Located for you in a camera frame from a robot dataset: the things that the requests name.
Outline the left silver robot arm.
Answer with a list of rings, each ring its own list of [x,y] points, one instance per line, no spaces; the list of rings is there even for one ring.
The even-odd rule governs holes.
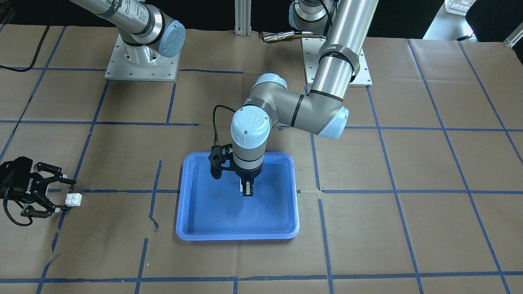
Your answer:
[[[230,124],[230,169],[241,181],[244,196],[254,194],[266,144],[277,124],[289,125],[327,139],[338,139],[349,110],[343,105],[349,84],[361,70],[360,54],[372,23],[377,0],[293,0],[289,24],[323,38],[312,52],[315,74],[308,92],[295,92],[275,73],[260,75]]]

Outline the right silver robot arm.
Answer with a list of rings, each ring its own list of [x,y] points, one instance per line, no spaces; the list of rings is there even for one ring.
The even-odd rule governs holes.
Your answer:
[[[174,82],[186,30],[154,5],[141,0],[76,0],[76,5],[114,24],[119,36],[106,69],[107,80]],[[1,199],[6,216],[20,225],[8,210],[13,202],[28,219],[48,218],[80,204],[80,197],[68,195],[64,205],[47,197],[51,183],[73,186],[60,167],[20,156],[1,164]]]

